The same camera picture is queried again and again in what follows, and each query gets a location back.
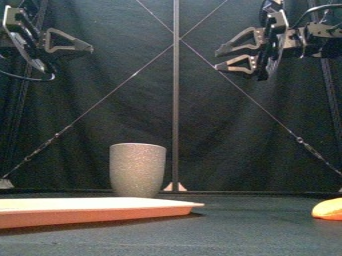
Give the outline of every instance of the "metal rod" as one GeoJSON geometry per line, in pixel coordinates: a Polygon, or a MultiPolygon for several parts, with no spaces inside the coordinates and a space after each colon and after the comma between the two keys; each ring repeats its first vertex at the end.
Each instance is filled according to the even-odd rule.
{"type": "Polygon", "coordinates": [[[179,182],[179,0],[173,0],[172,191],[179,182]]]}

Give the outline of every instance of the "black backdrop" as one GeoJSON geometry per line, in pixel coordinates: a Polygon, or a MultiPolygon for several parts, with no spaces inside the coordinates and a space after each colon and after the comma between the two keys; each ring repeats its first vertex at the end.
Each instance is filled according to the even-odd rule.
{"type": "MultiPolygon", "coordinates": [[[[6,166],[13,167],[56,132],[74,125],[13,173],[10,180],[16,187],[109,188],[109,146],[142,142],[166,147],[164,186],[172,181],[173,170],[188,190],[339,189],[336,173],[248,98],[339,168],[320,60],[283,59],[275,76],[264,82],[232,74],[225,79],[203,60],[211,64],[225,60],[215,58],[213,51],[244,28],[259,26],[260,2],[180,1],[179,91],[173,91],[172,0],[49,1],[44,28],[54,27],[86,41],[94,52],[61,61],[56,81],[28,86],[12,145],[14,153],[4,158],[6,166]],[[179,168],[175,170],[172,109],[177,93],[179,168]]],[[[307,3],[285,1],[285,9],[292,24],[307,3]]],[[[340,85],[336,71],[340,60],[332,65],[333,81],[340,85]]],[[[1,79],[1,97],[6,98],[9,93],[4,91],[14,90],[17,85],[1,79]]],[[[8,104],[1,105],[4,117],[10,116],[8,104]]]]}

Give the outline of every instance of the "gray cup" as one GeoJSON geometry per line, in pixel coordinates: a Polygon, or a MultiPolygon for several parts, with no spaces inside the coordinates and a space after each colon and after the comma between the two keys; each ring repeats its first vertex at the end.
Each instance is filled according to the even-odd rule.
{"type": "Polygon", "coordinates": [[[109,178],[114,194],[122,197],[154,197],[162,183],[164,166],[164,147],[142,143],[112,145],[109,178]]]}

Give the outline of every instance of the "cable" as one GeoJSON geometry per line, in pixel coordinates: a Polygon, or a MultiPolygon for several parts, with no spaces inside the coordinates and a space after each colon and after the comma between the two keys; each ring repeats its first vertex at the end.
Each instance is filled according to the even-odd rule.
{"type": "Polygon", "coordinates": [[[50,82],[52,80],[54,80],[56,76],[53,73],[50,73],[50,76],[48,79],[42,79],[42,78],[30,78],[30,77],[24,77],[24,76],[18,76],[18,75],[14,75],[14,74],[10,74],[2,70],[0,70],[0,74],[10,77],[10,78],[14,78],[14,79],[18,79],[18,80],[24,80],[24,81],[28,81],[28,82],[50,82]]]}
{"type": "Polygon", "coordinates": [[[299,25],[299,23],[301,22],[301,20],[304,19],[304,17],[311,13],[311,12],[317,12],[321,10],[327,10],[327,9],[337,9],[342,8],[342,4],[327,4],[327,5],[320,5],[316,7],[309,8],[304,14],[300,16],[299,20],[295,22],[295,24],[292,25],[291,29],[295,29],[299,25]]]}

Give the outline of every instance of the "black table surface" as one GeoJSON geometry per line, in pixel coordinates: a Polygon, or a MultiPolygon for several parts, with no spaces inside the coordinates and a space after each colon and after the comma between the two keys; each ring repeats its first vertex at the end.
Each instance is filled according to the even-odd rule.
{"type": "MultiPolygon", "coordinates": [[[[16,197],[84,194],[0,195],[16,197]]],[[[342,222],[311,217],[321,198],[204,193],[157,198],[205,206],[180,217],[0,230],[0,255],[342,255],[342,222]]]]}

